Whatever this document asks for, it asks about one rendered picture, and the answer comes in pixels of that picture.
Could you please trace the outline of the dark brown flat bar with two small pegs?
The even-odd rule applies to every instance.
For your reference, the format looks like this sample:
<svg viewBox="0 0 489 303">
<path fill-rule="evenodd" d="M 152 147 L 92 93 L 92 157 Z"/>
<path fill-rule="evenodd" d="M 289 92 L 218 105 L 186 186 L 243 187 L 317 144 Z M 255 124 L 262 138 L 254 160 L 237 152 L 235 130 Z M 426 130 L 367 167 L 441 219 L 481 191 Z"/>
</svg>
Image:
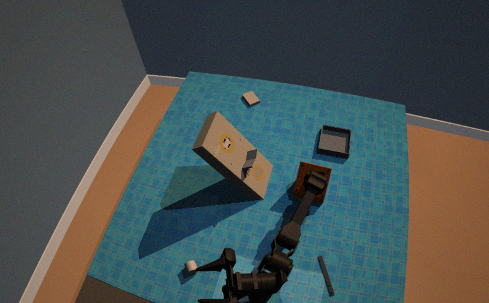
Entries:
<svg viewBox="0 0 489 303">
<path fill-rule="evenodd" d="M 323 271 L 323 275 L 325 277 L 325 280 L 327 282 L 327 286 L 328 286 L 328 290 L 329 290 L 329 293 L 330 293 L 330 296 L 334 295 L 334 291 L 333 291 L 333 288 L 332 288 L 332 284 L 331 284 L 331 281 L 329 279 L 329 276 L 328 276 L 328 272 L 327 272 L 327 269 L 325 267 L 325 263 L 323 261 L 323 258 L 322 256 L 318 256 L 318 259 L 319 259 L 319 262 L 320 262 L 320 265 L 322 267 L 322 271 Z"/>
</svg>

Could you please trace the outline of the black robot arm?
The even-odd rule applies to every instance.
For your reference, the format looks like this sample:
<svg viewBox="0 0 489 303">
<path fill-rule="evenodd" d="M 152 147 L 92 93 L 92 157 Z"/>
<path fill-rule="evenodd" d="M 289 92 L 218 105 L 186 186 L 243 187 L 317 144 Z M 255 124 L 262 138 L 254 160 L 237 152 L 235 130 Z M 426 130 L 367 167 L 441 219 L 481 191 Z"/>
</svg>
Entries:
<svg viewBox="0 0 489 303">
<path fill-rule="evenodd" d="M 328 179 L 324 176 L 324 172 L 309 171 L 304 176 L 303 186 L 305 187 L 305 194 L 295 211 L 290 223 L 285 224 L 281 231 L 278 230 L 272 243 L 272 253 L 267 253 L 257 270 L 262 289 L 259 295 L 248 296 L 251 303 L 267 303 L 267 301 L 276 294 L 282 285 L 288 281 L 287 277 L 293 268 L 293 260 L 290 259 L 293 253 L 296 251 L 299 244 L 299 238 L 301 235 L 300 226 L 305 219 L 310 206 L 315 199 L 315 196 L 322 194 L 327 187 Z M 287 254 L 282 251 L 278 251 L 277 244 L 290 252 Z M 270 273 L 261 271 L 264 268 L 269 270 Z"/>
</svg>

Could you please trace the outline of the beige cylinder with two slots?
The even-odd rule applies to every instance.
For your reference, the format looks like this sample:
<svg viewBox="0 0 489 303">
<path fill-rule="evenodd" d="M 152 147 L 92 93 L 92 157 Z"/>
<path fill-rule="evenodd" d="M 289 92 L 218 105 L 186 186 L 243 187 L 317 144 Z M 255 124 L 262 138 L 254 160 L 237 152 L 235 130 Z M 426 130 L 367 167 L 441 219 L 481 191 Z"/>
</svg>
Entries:
<svg viewBox="0 0 489 303">
<path fill-rule="evenodd" d="M 231 147 L 231 142 L 230 142 L 230 140 L 229 140 L 228 138 L 224 138 L 224 139 L 223 139 L 223 145 L 224 145 L 224 148 L 226 148 L 226 149 L 230 149 L 230 147 Z"/>
</svg>

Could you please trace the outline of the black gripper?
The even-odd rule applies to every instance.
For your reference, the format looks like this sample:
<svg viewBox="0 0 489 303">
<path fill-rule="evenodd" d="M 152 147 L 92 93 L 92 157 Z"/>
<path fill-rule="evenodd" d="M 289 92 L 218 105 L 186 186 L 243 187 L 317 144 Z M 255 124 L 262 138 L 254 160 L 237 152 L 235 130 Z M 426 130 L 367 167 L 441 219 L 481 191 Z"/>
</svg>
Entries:
<svg viewBox="0 0 489 303">
<path fill-rule="evenodd" d="M 218 271 L 226 270 L 227 287 L 229 299 L 199 299 L 200 303 L 241 303 L 237 301 L 237 295 L 259 295 L 262 283 L 259 273 L 252 271 L 249 274 L 234 273 L 236 264 L 236 253 L 234 249 L 224 248 L 221 257 L 211 263 L 196 268 L 196 271 Z M 232 292 L 233 291 L 233 292 Z"/>
</svg>

